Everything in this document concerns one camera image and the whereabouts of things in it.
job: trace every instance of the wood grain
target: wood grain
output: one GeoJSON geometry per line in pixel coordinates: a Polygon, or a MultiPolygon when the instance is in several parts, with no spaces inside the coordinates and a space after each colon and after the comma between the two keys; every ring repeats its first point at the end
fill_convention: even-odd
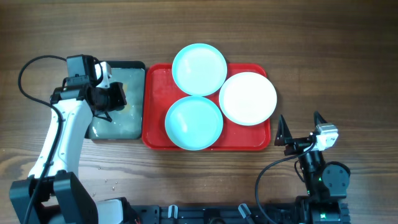
{"type": "MultiPolygon", "coordinates": [[[[195,42],[215,46],[229,62],[265,68],[278,93],[272,135],[281,113],[294,136],[313,129],[315,110],[335,123],[339,140],[324,155],[351,168],[346,201],[352,223],[396,223],[396,1],[45,2],[0,4],[0,223],[17,222],[9,187],[27,176],[50,123],[49,109],[18,91],[23,64],[43,54],[89,54],[149,67],[172,62],[195,42]]],[[[24,75],[26,92],[47,100],[67,71],[48,59],[24,75]]],[[[141,140],[85,140],[79,175],[94,200],[253,204],[258,173],[282,151],[270,145],[252,153],[156,152],[141,140]]],[[[263,202],[305,194],[293,162],[276,166],[261,182],[263,202]]]]}

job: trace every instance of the tabletop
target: tabletop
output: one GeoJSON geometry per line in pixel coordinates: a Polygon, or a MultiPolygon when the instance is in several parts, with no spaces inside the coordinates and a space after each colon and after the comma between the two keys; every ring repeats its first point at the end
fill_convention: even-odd
{"type": "MultiPolygon", "coordinates": [[[[398,219],[398,5],[396,1],[2,1],[0,4],[0,223],[17,223],[9,200],[38,158],[50,110],[24,98],[17,75],[44,54],[171,63],[184,46],[210,44],[231,63],[257,63],[277,90],[272,136],[283,114],[294,137],[313,130],[313,112],[339,129],[324,153],[351,169],[352,223],[398,219]]],[[[49,100],[64,62],[32,64],[22,84],[49,100]]],[[[84,140],[79,178],[93,199],[133,205],[254,204],[263,167],[284,157],[261,152],[159,152],[142,141],[84,140]]],[[[294,161],[260,183],[262,202],[292,202],[306,189],[294,161]]]]}

